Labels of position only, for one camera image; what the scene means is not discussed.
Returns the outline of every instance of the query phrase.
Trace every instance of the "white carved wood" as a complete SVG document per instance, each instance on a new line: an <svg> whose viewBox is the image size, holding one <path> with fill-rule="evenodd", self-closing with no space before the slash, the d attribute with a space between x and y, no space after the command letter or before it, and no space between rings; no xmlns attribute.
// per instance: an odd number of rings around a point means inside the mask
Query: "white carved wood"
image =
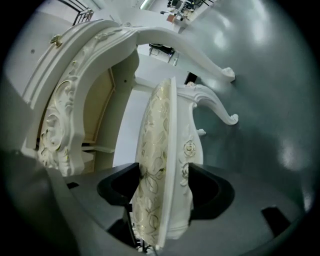
<svg viewBox="0 0 320 256"><path fill-rule="evenodd" d="M112 70L103 72L93 83L85 98L83 109L83 143L95 144L100 123L108 102L115 90Z"/></svg>
<svg viewBox="0 0 320 256"><path fill-rule="evenodd" d="M164 247L167 233L169 229L173 191L175 189L175 167L177 162L177 135L178 135L178 103L177 103L177 85L176 78L171 79L170 89L170 114L169 114L169 135L168 135L168 150L166 159L166 174L164 184L163 203L161 211L161 221L158 234L158 245Z"/></svg>
<svg viewBox="0 0 320 256"><path fill-rule="evenodd" d="M175 50L189 56L199 66L208 70L217 79L227 82L232 82L236 79L235 73L232 68L220 68L219 66L214 64L201 50L194 47L185 38L183 38L176 32L163 27L132 26L129 22L122 24L122 26L127 26L128 28L132 28L138 31L138 45L157 43L170 46Z"/></svg>
<svg viewBox="0 0 320 256"><path fill-rule="evenodd" d="M51 96L42 126L38 157L45 166L59 169L64 176L79 174L84 169L81 144L86 95L102 72L128 57L135 49L134 44L126 43L127 39L134 39L130 37L132 34L134 32L129 29L104 29L69 64ZM112 47L118 47L118 51L124 47L127 51L120 54L110 51Z"/></svg>
<svg viewBox="0 0 320 256"><path fill-rule="evenodd" d="M166 234L167 239L178 239L188 228L192 193L188 186L189 163L203 164L203 150L200 137L206 134L202 129L197 130L193 118L193 109L198 105L206 105L227 125L235 125L238 115L229 116L223 104L210 88L189 83L177 87L177 142L175 183L170 223Z"/></svg>
<svg viewBox="0 0 320 256"><path fill-rule="evenodd" d="M51 45L39 60L23 93L23 99L33 110L34 119L22 151L36 148L38 130L42 126L39 160L48 167L59 169L65 176L79 174L84 168L81 158L83 110L90 86L101 73L128 58L137 45L170 45L190 56L218 79L232 81L235 78L232 69L221 69L180 35L163 28L96 20L70 28L60 40L62 45L59 48ZM128 82L126 92L131 86ZM209 106L227 124L236 122L236 116L229 117L221 108L219 99L202 97L193 102Z"/></svg>

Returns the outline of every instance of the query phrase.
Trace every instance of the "white vanity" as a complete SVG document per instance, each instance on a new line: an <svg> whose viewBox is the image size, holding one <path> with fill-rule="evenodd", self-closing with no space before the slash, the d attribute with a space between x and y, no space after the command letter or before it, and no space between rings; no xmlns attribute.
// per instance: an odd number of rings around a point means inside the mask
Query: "white vanity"
<svg viewBox="0 0 320 256"><path fill-rule="evenodd" d="M172 31L109 20L75 25L52 40L28 81L23 99L34 119L21 151L37 150L39 161L63 176L93 172L96 154L100 169L111 168L132 89L153 91L137 146L141 185L132 200L133 215L142 227L138 232L150 245L163 247L167 238L179 238L188 227L188 163L203 164L199 135L205 132L196 129L193 109L205 105L227 125L235 125L238 116L229 116L206 86L176 84L174 77L163 77L166 86L154 89L156 84L136 79L137 45L147 43L173 47L217 80L235 79L231 68L221 69Z"/></svg>

